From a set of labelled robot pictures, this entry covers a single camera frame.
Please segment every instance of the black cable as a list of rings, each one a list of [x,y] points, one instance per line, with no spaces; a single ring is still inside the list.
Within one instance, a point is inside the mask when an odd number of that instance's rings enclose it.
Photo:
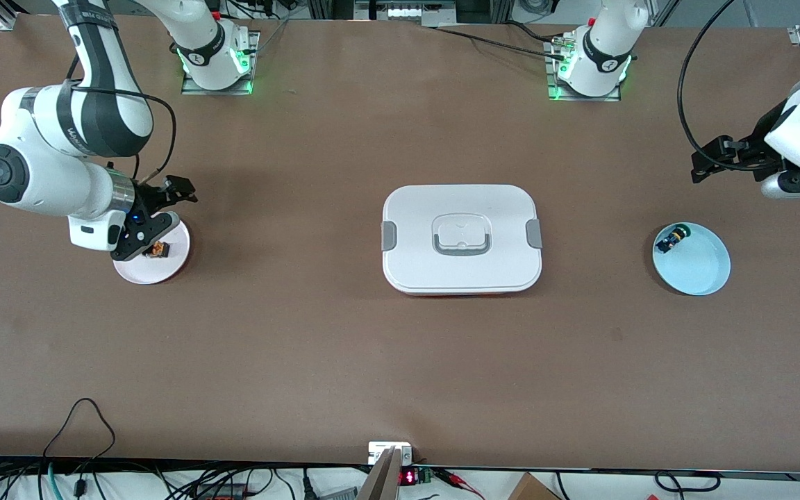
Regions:
[[[115,444],[117,444],[117,433],[113,430],[113,427],[110,425],[110,423],[107,422],[107,419],[104,418],[104,415],[101,414],[101,408],[98,406],[98,403],[91,398],[79,398],[76,400],[75,403],[73,403],[73,408],[69,409],[69,414],[67,414],[67,418],[66,420],[64,420],[64,423],[60,425],[60,429],[58,429],[57,433],[54,434],[54,437],[48,441],[48,444],[45,445],[45,449],[42,450],[42,459],[48,458],[48,449],[50,449],[51,445],[54,444],[54,441],[56,441],[60,437],[60,434],[63,433],[64,429],[67,428],[67,424],[69,424],[69,419],[73,417],[73,412],[76,411],[76,407],[79,406],[79,404],[82,403],[83,401],[88,401],[89,403],[92,403],[92,406],[94,406],[94,411],[98,414],[98,419],[101,420],[101,423],[104,424],[104,427],[107,427],[107,431],[110,433],[110,444],[107,447],[105,447],[105,449],[103,449],[101,452],[99,452],[97,455],[90,458],[89,461],[100,458],[103,455],[103,453],[107,453]]]
[[[675,483],[675,487],[673,488],[667,487],[666,485],[663,484],[662,481],[660,481],[660,477],[670,478],[670,480],[672,480],[672,482]],[[669,493],[677,493],[681,498],[681,500],[686,500],[685,497],[683,497],[683,494],[685,493],[708,493],[709,491],[717,490],[717,488],[721,486],[721,476],[713,476],[713,478],[715,479],[715,484],[713,484],[712,486],[703,488],[702,487],[688,488],[688,487],[681,487],[680,482],[677,481],[677,478],[669,471],[657,471],[656,474],[653,475],[653,481],[656,483],[656,486],[660,487],[661,490],[668,491]]]
[[[267,471],[270,472],[269,480],[267,480],[267,483],[264,484],[264,486],[261,487],[260,490],[255,491],[255,492],[249,491],[249,478],[251,478],[251,474],[253,472],[255,472],[255,469],[251,469],[251,471],[249,471],[249,475],[245,478],[245,493],[247,493],[248,497],[254,497],[257,494],[263,493],[263,491],[267,490],[267,487],[270,486],[270,483],[272,483],[274,481],[274,470],[273,469],[267,469]]]
[[[654,26],[661,28],[661,26],[666,25],[666,23],[669,22],[669,18],[672,17],[672,14],[675,13],[675,9],[677,9],[677,6],[680,2],[681,0],[670,0],[669,4],[667,4],[665,8],[666,15],[661,18],[657,18]]]
[[[564,480],[561,479],[560,472],[555,472],[555,476],[558,477],[558,488],[561,490],[561,495],[564,496],[564,500],[569,500],[569,496],[567,496],[566,490],[564,489]]]
[[[307,467],[302,469],[301,484],[304,487],[304,500],[319,500],[317,492],[314,491],[314,485],[310,484]]]
[[[208,487],[203,491],[197,491],[197,495],[194,497],[194,500],[200,500],[201,498],[209,498],[213,496],[217,496],[220,490],[224,488],[228,484],[232,484],[233,478],[236,474],[240,474],[241,471],[234,471],[234,472],[225,472],[225,476],[219,478],[219,480],[214,481],[212,484],[208,485]]]
[[[39,460],[39,470],[35,472],[35,487],[39,491],[39,500],[45,500],[42,497],[42,466],[44,465],[44,459]]]
[[[136,180],[138,177],[138,168],[140,167],[140,154],[134,156],[134,172],[131,173],[131,180]]]
[[[12,486],[17,484],[17,481],[20,480],[20,476],[25,474],[26,470],[31,468],[31,465],[32,465],[31,463],[28,463],[27,465],[25,465],[24,468],[21,469],[20,472],[18,472],[18,474],[16,475],[16,477],[14,478],[13,481],[9,480],[8,483],[6,483],[6,490],[3,491],[2,497],[0,497],[0,500],[6,500],[8,498],[8,492],[10,491]]]
[[[156,465],[156,462],[153,462],[153,471],[159,476],[159,480],[162,481],[162,484],[165,485],[166,493],[171,494],[175,490],[175,486],[166,480],[165,475],[163,475],[162,471],[159,470],[159,466]]]
[[[286,481],[283,476],[280,475],[279,471],[274,471],[274,475],[276,478],[286,484],[286,487],[289,488],[289,493],[292,495],[292,500],[295,500],[295,490],[292,489],[292,485],[289,484],[289,481]]]
[[[251,15],[252,12],[253,13],[258,13],[258,14],[264,14],[264,15],[266,15],[268,17],[273,16],[273,17],[275,17],[277,19],[280,19],[280,16],[276,15],[275,13],[272,13],[272,12],[271,13],[267,13],[267,12],[264,12],[264,10],[258,10],[258,9],[253,9],[251,7],[241,6],[240,4],[236,3],[234,0],[228,0],[228,3],[230,3],[235,8],[241,10],[242,13],[244,13],[247,16],[249,16],[249,18],[251,18],[251,19],[254,19],[254,16]]]
[[[727,168],[728,170],[739,170],[739,171],[752,171],[752,170],[762,170],[767,168],[766,165],[756,165],[756,167],[743,167],[742,165],[734,165],[728,164],[727,162],[721,162],[716,158],[712,158],[712,156],[708,155],[708,152],[705,149],[702,149],[702,146],[699,146],[696,142],[696,139],[693,138],[693,133],[690,130],[690,126],[687,124],[687,117],[685,117],[685,112],[683,112],[683,79],[687,75],[687,67],[690,66],[690,59],[693,57],[693,51],[696,50],[697,45],[699,42],[702,41],[702,37],[706,34],[709,28],[711,28],[712,24],[715,23],[721,14],[727,10],[727,7],[731,6],[731,3],[735,2],[736,0],[727,0],[724,2],[723,6],[717,10],[712,17],[708,19],[708,22],[705,26],[702,26],[702,29],[699,31],[699,34],[696,35],[696,39],[693,40],[693,44],[690,47],[690,50],[687,51],[687,55],[683,58],[683,64],[681,65],[681,75],[678,77],[678,88],[677,88],[677,108],[678,108],[678,118],[680,118],[681,126],[683,127],[683,133],[687,136],[687,140],[693,149],[702,156],[702,158],[707,159],[712,165],[718,165],[718,167]]]
[[[547,37],[542,37],[542,35],[539,35],[535,31],[532,31],[529,28],[529,26],[525,25],[523,22],[516,22],[513,19],[508,19],[506,22],[503,22],[502,24],[508,24],[508,25],[511,25],[511,26],[517,26],[524,33],[529,35],[530,38],[535,38],[536,40],[539,40],[540,42],[549,42],[549,44],[550,44],[550,42],[553,41],[553,39],[555,39],[555,37],[562,37],[564,35],[564,33],[556,33],[556,34],[553,34],[553,35],[548,35]]]
[[[64,78],[65,80],[72,80],[73,73],[76,71],[76,66],[79,66],[79,55],[76,54],[73,56],[73,62],[70,63],[69,69],[67,70],[67,77]]]
[[[156,96],[150,94],[144,94],[143,92],[132,92],[127,90],[121,89],[102,89],[102,88],[95,88],[95,87],[73,87],[74,91],[77,92],[98,92],[99,94],[110,94],[110,95],[130,95],[131,97],[139,97],[142,99],[146,99],[147,101],[153,101],[158,104],[161,104],[163,107],[166,108],[169,112],[169,116],[172,118],[172,139],[169,142],[169,152],[165,155],[165,161],[163,161],[161,167],[157,168],[153,171],[152,174],[147,175],[142,181],[141,184],[148,183],[153,177],[159,175],[159,173],[165,168],[165,165],[169,164],[169,159],[172,159],[172,152],[175,149],[175,139],[178,136],[178,118],[175,118],[175,110],[172,110],[172,106],[168,104],[168,102],[159,99]]]
[[[92,478],[94,478],[94,486],[98,488],[98,493],[101,494],[101,500],[107,500],[107,496],[101,488],[101,481],[98,481],[98,472],[92,471]]]
[[[564,60],[564,56],[560,54],[545,53],[545,51],[534,51],[531,49],[525,49],[524,47],[515,47],[515,45],[503,44],[502,42],[496,42],[495,40],[489,40],[487,38],[477,37],[476,35],[469,35],[467,33],[461,33],[460,31],[451,31],[451,29],[441,29],[441,28],[432,28],[432,29],[434,29],[434,31],[439,31],[441,33],[449,33],[450,35],[457,35],[458,37],[470,38],[472,40],[484,42],[485,44],[495,45],[496,47],[502,47],[503,49],[508,49],[511,51],[519,51],[520,53],[530,53],[554,60]]]

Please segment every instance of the wire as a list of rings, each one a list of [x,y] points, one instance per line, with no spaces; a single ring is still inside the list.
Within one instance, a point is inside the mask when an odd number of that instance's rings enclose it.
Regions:
[[[17,483],[17,481],[20,479],[20,476],[26,473],[26,470],[29,469],[29,467],[31,467],[30,463],[28,463],[26,466],[24,466],[23,469],[20,470],[20,472],[18,472],[13,481],[11,481],[10,479],[8,480],[8,482],[6,483],[6,490],[4,490],[2,497],[0,497],[0,500],[6,500],[6,498],[8,498],[8,492],[10,491],[12,486],[14,486],[14,484]]]
[[[264,47],[267,47],[267,44],[270,43],[270,40],[272,40],[274,37],[276,37],[276,34],[279,33],[281,29],[285,29],[286,23],[289,22],[289,18],[291,18],[291,16],[293,16],[293,14],[295,14],[294,10],[290,10],[289,13],[286,14],[286,19],[283,19],[280,22],[280,25],[277,26],[276,29],[274,29],[274,32],[271,33],[269,37],[267,37],[267,40],[265,40],[263,42],[263,44],[258,45],[257,53],[261,53],[261,51],[264,51]]]
[[[673,483],[675,483],[675,487],[667,487],[660,481],[660,477],[670,478]],[[715,478],[715,484],[709,487],[681,487],[677,478],[671,474],[669,471],[657,471],[656,474],[653,475],[653,481],[656,482],[656,486],[662,488],[664,491],[668,491],[669,493],[677,493],[681,500],[686,500],[683,497],[685,493],[708,493],[709,491],[715,491],[717,488],[721,486],[721,477],[720,476],[713,476]]]
[[[60,490],[58,489],[57,482],[54,481],[54,463],[48,462],[48,482],[51,484],[51,489],[54,491],[54,497],[57,500],[64,500],[62,494],[60,494]]]
[[[175,490],[175,486],[174,486],[174,484],[171,484],[171,483],[169,483],[168,480],[166,480],[166,478],[163,475],[162,471],[159,470],[159,466],[156,465],[156,462],[153,462],[153,472],[155,472],[155,474],[159,476],[159,480],[162,481],[162,484],[165,485],[166,493],[171,494]]]
[[[767,168],[765,165],[758,165],[757,167],[743,167],[742,165],[734,165],[729,164],[729,162],[721,162],[712,156],[708,155],[708,152],[705,149],[702,149],[702,146],[699,146],[696,142],[696,139],[693,138],[693,132],[690,130],[690,126],[687,124],[687,117],[685,116],[685,112],[683,112],[683,79],[687,75],[687,67],[690,66],[690,59],[693,57],[693,51],[696,50],[697,45],[699,42],[702,41],[702,37],[706,34],[709,28],[715,23],[721,14],[727,10],[727,7],[731,6],[731,3],[735,2],[736,0],[727,0],[724,2],[723,6],[720,9],[716,10],[712,17],[708,19],[708,22],[705,26],[702,26],[702,29],[699,31],[699,34],[696,35],[696,39],[693,40],[693,44],[690,47],[690,50],[687,51],[687,55],[683,58],[683,63],[681,64],[681,75],[678,77],[678,86],[677,86],[677,108],[678,108],[678,118],[680,118],[681,126],[683,127],[683,133],[687,136],[687,140],[693,149],[702,156],[702,158],[707,159],[712,165],[717,165],[718,167],[727,168],[728,170],[739,170],[739,171],[752,171],[752,170],[762,170]]]
[[[150,94],[144,94],[143,92],[132,92],[132,91],[122,90],[122,89],[102,89],[102,88],[97,88],[97,87],[89,87],[89,88],[88,87],[78,87],[77,88],[75,86],[75,87],[73,87],[73,90],[77,91],[77,92],[98,92],[99,94],[110,94],[110,95],[129,95],[131,97],[139,97],[139,98],[142,98],[142,99],[146,99],[147,101],[153,101],[153,102],[161,104],[163,107],[165,107],[166,110],[168,110],[168,112],[169,112],[169,116],[172,118],[172,139],[169,141],[169,152],[165,155],[165,160],[162,162],[163,164],[161,165],[161,167],[157,168],[156,170],[153,170],[152,173],[147,175],[147,177],[144,177],[144,179],[142,179],[140,181],[140,184],[148,183],[151,179],[153,179],[153,177],[156,177],[156,175],[159,175],[159,173],[165,168],[165,165],[169,164],[169,159],[172,159],[172,152],[175,149],[175,139],[178,136],[178,120],[177,120],[177,118],[175,118],[175,110],[172,110],[172,106],[169,105],[168,102],[163,101],[162,99],[159,99],[156,96],[153,96],[153,95],[150,95]]]
[[[267,469],[267,471],[270,471],[270,478],[269,478],[269,480],[267,480],[267,484],[264,484],[264,486],[261,488],[261,490],[258,490],[258,491],[255,491],[255,492],[249,491],[249,480],[251,478],[251,474],[253,472],[255,472],[255,469],[251,469],[251,471],[249,471],[249,475],[247,477],[245,477],[245,492],[247,492],[249,494],[249,497],[254,497],[257,494],[260,494],[261,492],[263,492],[264,490],[267,490],[267,487],[269,487],[270,483],[273,482],[273,480],[274,480],[274,470],[273,469]]]
[[[228,3],[230,3],[232,6],[236,7],[237,9],[241,10],[241,12],[244,13],[245,15],[249,16],[250,19],[255,19],[254,16],[251,15],[252,13],[264,14],[264,15],[266,15],[268,17],[275,17],[277,19],[280,19],[280,16],[276,15],[275,13],[271,12],[269,14],[267,12],[264,12],[264,10],[258,10],[258,9],[253,9],[251,7],[241,6],[240,4],[236,3],[234,0],[228,0]]]
[[[666,8],[663,9],[665,15],[662,17],[658,17],[656,19],[656,22],[654,23],[654,26],[660,28],[661,26],[666,25],[666,23],[669,22],[669,18],[672,17],[672,14],[675,13],[675,9],[677,9],[677,6],[680,2],[681,0],[671,0],[669,4],[667,4]]]
[[[140,154],[134,156],[134,172],[131,173],[131,180],[135,180],[138,177],[138,167],[140,167]]]
[[[107,500],[103,488],[101,488],[101,481],[98,481],[98,472],[92,471],[92,478],[94,478],[94,486],[98,488],[98,493],[101,494],[101,500]]]
[[[531,49],[525,49],[524,47],[515,47],[515,45],[503,44],[502,42],[496,42],[495,40],[489,40],[487,38],[480,38],[477,37],[476,35],[469,35],[467,33],[461,33],[460,31],[451,31],[451,29],[441,29],[441,28],[432,28],[432,29],[434,29],[434,31],[439,31],[441,33],[449,33],[450,35],[457,35],[458,37],[470,38],[472,40],[484,42],[485,44],[495,45],[496,47],[502,47],[503,49],[508,49],[511,51],[519,51],[520,53],[534,54],[537,56],[547,57],[549,59],[554,59],[554,60],[564,60],[564,56],[560,54],[545,53],[545,51],[534,51]]]
[[[73,56],[73,62],[70,63],[69,69],[67,70],[67,77],[64,78],[65,80],[73,79],[73,73],[76,71],[76,66],[79,66],[79,54]]]
[[[99,452],[97,455],[90,458],[89,460],[95,460],[97,458],[100,458],[103,455],[103,453],[107,453],[115,444],[117,444],[117,434],[113,430],[113,427],[110,425],[110,423],[107,422],[107,419],[104,418],[104,415],[101,414],[101,408],[98,406],[98,403],[91,398],[79,398],[76,400],[75,403],[73,403],[73,408],[69,409],[69,414],[67,414],[67,418],[66,420],[64,420],[64,423],[60,425],[60,429],[58,429],[57,433],[54,434],[54,437],[51,438],[50,441],[48,441],[48,444],[45,445],[45,449],[42,450],[42,459],[48,458],[48,449],[50,449],[51,445],[54,444],[54,441],[56,441],[60,437],[60,434],[63,433],[64,429],[67,428],[67,424],[69,424],[69,419],[73,417],[73,412],[76,411],[76,407],[79,406],[79,404],[82,403],[83,401],[88,401],[89,403],[92,403],[92,406],[94,406],[94,411],[97,412],[98,414],[98,419],[101,420],[101,423],[104,424],[104,427],[107,427],[107,431],[110,433],[110,444],[107,447],[105,447],[105,449],[103,449],[101,452]]]
[[[564,497],[564,500],[569,500],[569,496],[566,494],[566,489],[564,488],[564,480],[561,479],[560,472],[555,472],[555,476],[558,477],[558,488],[561,490],[561,495]]]
[[[289,493],[292,495],[292,500],[295,500],[295,490],[293,490],[293,489],[292,489],[292,485],[291,485],[291,484],[289,484],[289,481],[286,481],[286,480],[283,478],[283,476],[281,476],[281,475],[280,475],[280,472],[279,472],[279,471],[276,471],[276,470],[275,470],[275,471],[274,471],[274,475],[276,476],[276,478],[278,478],[280,481],[282,481],[283,483],[285,483],[285,484],[286,484],[286,487],[287,487],[287,488],[289,488]]]
[[[471,487],[471,486],[470,486],[469,484],[467,484],[467,483],[465,483],[464,485],[462,485],[462,487],[461,487],[461,488],[462,488],[464,491],[470,491],[471,493],[473,493],[473,494],[476,494],[476,496],[480,497],[480,500],[486,500],[486,498],[485,498],[485,497],[483,497],[483,495],[482,495],[482,494],[480,494],[480,492],[479,492],[479,491],[475,490],[475,488]]]
[[[502,24],[508,24],[508,25],[511,25],[511,26],[517,26],[522,31],[524,31],[524,33],[529,35],[529,37],[535,38],[536,40],[539,40],[540,42],[548,42],[549,44],[550,44],[550,42],[553,41],[553,39],[555,39],[555,37],[562,37],[564,35],[564,33],[556,33],[556,34],[553,34],[553,35],[548,35],[547,37],[542,37],[542,35],[539,35],[535,31],[532,31],[529,28],[529,26],[525,25],[523,22],[516,22],[513,19],[509,19],[506,22],[503,22]]]

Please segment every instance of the power cable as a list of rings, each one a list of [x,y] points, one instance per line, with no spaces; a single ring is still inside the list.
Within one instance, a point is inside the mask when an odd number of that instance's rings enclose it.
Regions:
[[[286,487],[289,488],[289,493],[292,495],[292,500],[295,500],[295,490],[292,489],[292,485],[289,484],[289,481],[286,481],[283,478],[283,476],[280,475],[280,472],[276,471],[276,469],[274,471],[274,475],[276,476],[276,478],[278,478],[280,481],[282,481],[284,484],[286,484]]]
[[[153,102],[156,102],[158,104],[161,104],[164,108],[166,108],[166,110],[168,110],[169,117],[171,117],[171,119],[172,119],[172,138],[169,140],[169,151],[168,151],[168,153],[166,153],[165,160],[162,162],[163,164],[161,165],[161,167],[157,168],[156,170],[153,170],[152,173],[147,174],[147,177],[144,177],[140,181],[140,184],[148,183],[150,180],[153,179],[153,177],[156,177],[156,175],[159,175],[159,173],[161,173],[161,171],[164,170],[166,165],[169,164],[169,160],[172,159],[172,152],[174,152],[174,149],[175,149],[175,139],[177,138],[177,135],[178,135],[178,118],[175,117],[175,111],[172,108],[172,106],[168,104],[168,102],[164,101],[164,99],[159,99],[156,96],[153,96],[153,95],[150,95],[150,94],[144,94],[143,92],[132,92],[132,91],[122,90],[122,89],[104,89],[104,88],[97,88],[97,87],[89,87],[88,88],[88,87],[75,86],[75,87],[73,87],[73,90],[76,91],[76,92],[98,92],[98,94],[128,95],[128,96],[131,96],[131,97],[139,97],[139,98],[142,98],[142,99],[146,99],[147,101],[153,101]]]
[[[569,500],[568,494],[566,494],[566,488],[564,488],[564,480],[561,479],[560,472],[555,472],[556,478],[558,478],[558,488],[561,490],[561,495],[564,497],[564,500]]]
[[[693,44],[690,47],[690,50],[687,51],[687,55],[683,58],[683,63],[681,64],[681,75],[678,77],[678,85],[677,85],[677,110],[678,110],[678,118],[681,121],[681,126],[683,127],[683,133],[687,136],[687,140],[693,149],[699,153],[702,158],[707,159],[712,165],[717,165],[721,168],[727,168],[728,170],[739,170],[744,172],[749,172],[753,170],[761,170],[767,168],[766,165],[756,165],[755,167],[743,167],[742,165],[734,165],[729,164],[729,162],[722,162],[717,160],[716,158],[712,158],[712,156],[708,155],[708,152],[705,149],[702,149],[702,146],[696,142],[696,139],[693,138],[693,132],[690,130],[689,124],[687,124],[687,117],[685,116],[685,111],[683,111],[683,80],[685,80],[685,76],[687,75],[687,67],[690,66],[690,59],[693,57],[693,51],[696,51],[696,47],[698,47],[699,42],[702,41],[702,37],[705,37],[706,32],[713,24],[715,24],[715,20],[721,17],[721,14],[727,10],[727,7],[731,6],[731,3],[735,2],[736,0],[727,0],[724,2],[723,6],[717,10],[712,17],[708,19],[708,22],[705,26],[702,26],[702,29],[699,31],[699,34],[696,35],[696,39],[693,40]]]
[[[490,40],[488,38],[477,37],[477,35],[469,35],[467,33],[463,33],[460,31],[452,31],[451,29],[442,29],[442,28],[431,28],[431,29],[434,29],[434,31],[439,31],[441,33],[449,33],[450,35],[457,35],[457,37],[470,38],[471,40],[484,42],[485,44],[495,45],[496,47],[501,47],[503,49],[508,49],[511,51],[519,51],[520,53],[529,53],[540,57],[547,57],[549,59],[554,59],[554,60],[564,60],[564,56],[560,54],[546,53],[546,51],[534,51],[531,49],[525,49],[524,47],[515,47],[515,45],[503,44],[502,42],[496,42],[495,40]]]
[[[660,477],[670,478],[673,483],[675,483],[675,487],[667,487],[660,481]],[[677,478],[671,474],[669,471],[657,471],[656,474],[653,475],[653,481],[656,483],[656,486],[660,487],[661,490],[668,491],[669,493],[677,493],[681,500],[686,500],[683,494],[685,493],[708,493],[709,491],[715,491],[717,488],[721,486],[721,476],[713,476],[715,479],[715,484],[709,487],[681,487]]]
[[[556,34],[553,34],[553,35],[548,35],[547,37],[542,37],[542,35],[539,35],[535,31],[532,31],[529,28],[529,26],[525,25],[523,22],[516,22],[513,19],[509,19],[506,22],[503,22],[502,24],[508,24],[508,25],[511,25],[511,26],[517,26],[524,33],[529,35],[530,38],[535,38],[536,40],[539,40],[540,42],[548,42],[549,44],[550,44],[550,42],[553,42],[553,39],[555,39],[556,37],[562,37],[564,35],[564,33],[562,32],[562,33],[556,33]]]

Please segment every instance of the table surface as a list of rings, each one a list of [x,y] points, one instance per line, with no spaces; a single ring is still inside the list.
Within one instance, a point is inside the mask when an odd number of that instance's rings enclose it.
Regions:
[[[550,101],[540,58],[403,22],[289,22],[254,95],[190,97],[162,26],[119,22],[143,90],[178,115],[168,171],[196,184],[177,208],[196,249],[173,281],[130,285],[64,219],[0,205],[0,453],[40,453],[89,396],[112,456],[359,462],[369,440],[408,440],[453,465],[800,471],[800,201],[748,174],[691,184],[675,88],[694,31],[645,31],[619,103]],[[0,103],[58,82],[71,49],[59,19],[20,18]],[[798,79],[783,29],[712,31],[693,132],[747,134]],[[168,143],[153,113],[142,170]],[[391,288],[382,203],[432,183],[527,190],[542,278],[506,297]],[[678,221],[730,250],[711,297],[651,268]],[[107,440],[84,408],[52,453]]]

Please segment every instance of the mounting plate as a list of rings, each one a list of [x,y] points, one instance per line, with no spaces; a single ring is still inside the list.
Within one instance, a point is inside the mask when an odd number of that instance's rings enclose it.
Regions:
[[[236,80],[234,85],[221,90],[207,90],[203,89],[193,78],[184,71],[184,81],[181,82],[181,94],[186,95],[249,95],[253,89],[255,78],[255,66],[258,60],[258,41],[260,41],[260,31],[249,31],[246,26],[237,26],[239,28],[239,45],[237,50],[251,50],[249,55],[240,55],[238,60],[240,64],[248,64],[249,72],[240,79]]]
[[[384,452],[390,447],[400,448],[401,458],[403,458],[403,467],[412,465],[413,446],[406,441],[369,441],[369,458],[366,463],[369,463],[369,465],[375,465],[375,462],[381,456],[381,452]]]

